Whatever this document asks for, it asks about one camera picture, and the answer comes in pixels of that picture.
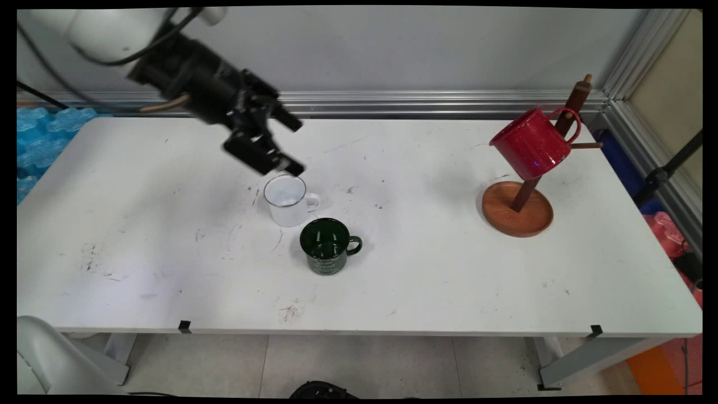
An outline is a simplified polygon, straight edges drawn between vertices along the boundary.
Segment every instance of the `black cable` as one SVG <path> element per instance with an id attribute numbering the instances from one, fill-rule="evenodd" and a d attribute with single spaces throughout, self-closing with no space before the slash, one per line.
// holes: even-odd
<path id="1" fill-rule="evenodd" d="M 668 178 L 672 177 L 673 173 L 676 172 L 686 160 L 691 158 L 700 147 L 703 147 L 703 128 L 663 166 L 663 169 L 668 173 Z"/>
<path id="2" fill-rule="evenodd" d="M 146 391 L 139 391 L 139 392 L 128 392 L 129 395 L 160 395 L 162 397 L 176 397 L 176 395 L 167 394 L 165 392 L 146 392 Z"/>
<path id="3" fill-rule="evenodd" d="M 172 18 L 172 15 L 177 11 L 177 7 L 175 7 L 175 10 L 170 12 L 169 18 Z M 175 25 L 174 28 L 172 28 L 168 33 L 165 35 L 162 35 L 159 39 L 154 41 L 153 43 L 147 45 L 145 48 L 138 50 L 137 52 L 133 53 L 132 55 L 129 55 L 126 58 L 122 58 L 120 60 L 115 60 L 113 62 L 104 62 L 99 59 L 92 58 L 91 56 L 85 54 L 79 47 L 73 46 L 75 50 L 78 51 L 80 56 L 83 58 L 93 62 L 97 63 L 98 65 L 103 66 L 121 66 L 126 65 L 127 63 L 133 62 L 146 54 L 150 53 L 151 51 L 155 50 L 158 46 L 164 44 L 168 40 L 172 39 L 175 35 L 179 34 L 180 31 L 182 31 L 182 28 L 184 28 L 187 24 L 189 24 L 197 15 L 199 15 L 204 7 L 193 7 L 192 11 L 181 21 L 179 24 Z M 167 21 L 169 21 L 169 18 L 165 18 L 164 22 L 162 22 L 162 25 L 164 25 Z"/>
<path id="4" fill-rule="evenodd" d="M 703 281 L 703 278 L 698 279 L 696 282 L 693 283 L 693 286 L 691 286 L 691 296 L 693 296 L 693 292 L 696 290 L 696 286 Z M 684 393 L 685 395 L 688 395 L 688 339 L 683 339 L 683 347 L 681 348 L 681 351 L 683 351 L 683 357 L 686 363 L 686 384 L 684 387 Z"/>
<path id="5" fill-rule="evenodd" d="M 78 89 L 76 89 L 75 87 L 70 85 L 67 81 L 65 81 L 65 79 L 62 78 L 60 76 L 60 74 L 58 74 L 55 71 L 54 68 L 52 68 L 52 66 L 47 62 L 47 60 L 45 60 L 45 57 L 43 57 L 42 53 L 40 53 L 40 51 L 37 49 L 37 45 L 35 45 L 35 42 L 32 39 L 30 39 L 30 36 L 27 34 L 25 29 L 22 27 L 22 25 L 20 25 L 20 21 L 17 22 L 17 31 L 20 32 L 20 36 L 22 36 L 22 39 L 24 39 L 25 42 L 27 42 L 27 46 L 30 48 L 32 53 L 35 55 L 37 60 L 40 62 L 40 65 L 42 65 L 42 67 L 52 76 L 52 78 L 54 78 L 58 83 L 60 83 L 62 85 L 62 87 L 65 87 L 69 92 L 75 94 L 78 98 L 81 98 L 82 100 L 87 101 L 90 104 L 95 104 L 97 106 L 101 106 L 101 107 L 109 110 L 110 112 L 129 112 L 132 114 L 139 113 L 139 109 L 124 108 L 124 107 L 120 107 L 120 106 L 105 104 L 101 101 L 97 101 L 94 98 L 90 98 L 90 97 L 86 96 L 85 94 L 83 94 L 81 91 L 79 91 Z"/>
<path id="6" fill-rule="evenodd" d="M 20 80 L 16 80 L 16 81 L 17 81 L 18 87 L 20 87 L 22 90 L 32 94 L 33 96 L 43 99 L 43 100 L 51 103 L 52 105 L 56 106 L 57 108 L 60 108 L 60 109 L 68 109 L 69 108 L 69 106 L 64 105 L 63 103 L 59 102 L 58 100 L 54 99 L 51 96 L 48 96 L 45 93 L 41 93 L 38 90 L 35 90 L 33 87 L 28 86 L 27 84 L 21 82 Z"/>

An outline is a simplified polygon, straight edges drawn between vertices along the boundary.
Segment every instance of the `wooden mug stand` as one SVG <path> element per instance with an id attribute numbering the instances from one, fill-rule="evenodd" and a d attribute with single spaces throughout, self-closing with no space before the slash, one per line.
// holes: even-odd
<path id="1" fill-rule="evenodd" d="M 574 86 L 566 107 L 581 111 L 591 91 L 591 75 Z M 566 137 L 574 122 L 573 114 L 563 113 L 556 121 L 556 129 Z M 601 148 L 603 143 L 572 144 L 572 149 Z M 486 189 L 481 201 L 481 210 L 486 220 L 498 231 L 514 237 L 532 237 L 545 230 L 554 220 L 554 209 L 548 199 L 536 190 L 541 177 L 517 183 L 502 181 Z"/>

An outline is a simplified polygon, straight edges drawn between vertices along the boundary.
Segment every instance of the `floor tile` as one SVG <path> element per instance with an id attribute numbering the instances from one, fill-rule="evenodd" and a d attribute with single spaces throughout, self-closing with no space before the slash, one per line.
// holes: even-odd
<path id="1" fill-rule="evenodd" d="M 575 380 L 561 391 L 539 392 L 539 359 L 524 338 L 454 338 L 464 398 L 556 395 L 640 394 L 628 366 L 613 367 Z M 566 352 L 581 341 L 564 340 Z"/>
<path id="2" fill-rule="evenodd" d="M 359 398 L 458 398 L 447 337 L 270 336 L 260 397 L 287 398 L 321 380 Z"/>
<path id="3" fill-rule="evenodd" d="M 266 335 L 139 334 L 125 391 L 257 397 Z"/>

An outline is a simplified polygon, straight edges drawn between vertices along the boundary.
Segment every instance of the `aluminum frame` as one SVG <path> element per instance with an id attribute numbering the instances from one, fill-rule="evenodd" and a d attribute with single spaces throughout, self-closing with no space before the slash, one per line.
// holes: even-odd
<path id="1" fill-rule="evenodd" d="M 671 159 L 671 153 L 658 140 L 629 101 L 610 101 L 603 112 L 589 125 L 591 132 L 609 129 L 618 144 L 644 178 Z M 671 179 L 656 192 L 673 222 L 703 261 L 703 191 L 679 168 Z"/>
<path id="2" fill-rule="evenodd" d="M 671 40 L 689 9 L 651 9 L 608 76 L 603 91 L 610 100 L 625 100 L 643 80 Z"/>
<path id="3" fill-rule="evenodd" d="M 71 93 L 46 93 L 68 106 L 83 106 Z M 280 101 L 301 118 L 351 119 L 514 119 L 526 109 L 541 106 L 553 111 L 565 105 L 571 91 L 287 91 Z M 142 107 L 165 102 L 154 93 L 89 92 L 89 96 L 125 107 Z M 27 93 L 17 101 L 29 101 L 48 110 L 52 104 Z M 581 111 L 590 121 L 608 101 L 601 91 L 592 91 Z M 116 116 L 191 116 L 186 111 L 158 114 L 117 114 Z"/>

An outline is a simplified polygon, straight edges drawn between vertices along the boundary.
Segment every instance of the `red mug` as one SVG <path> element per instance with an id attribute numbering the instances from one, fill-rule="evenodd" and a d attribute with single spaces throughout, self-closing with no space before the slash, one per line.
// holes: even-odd
<path id="1" fill-rule="evenodd" d="M 566 141 L 549 119 L 561 112 L 570 112 L 576 117 L 578 129 Z M 529 109 L 523 115 L 501 129 L 491 139 L 489 146 L 496 146 L 503 158 L 511 164 L 524 181 L 541 177 L 556 167 L 571 152 L 571 143 L 581 133 L 581 118 L 570 108 L 559 108 L 544 116 L 541 107 Z"/>

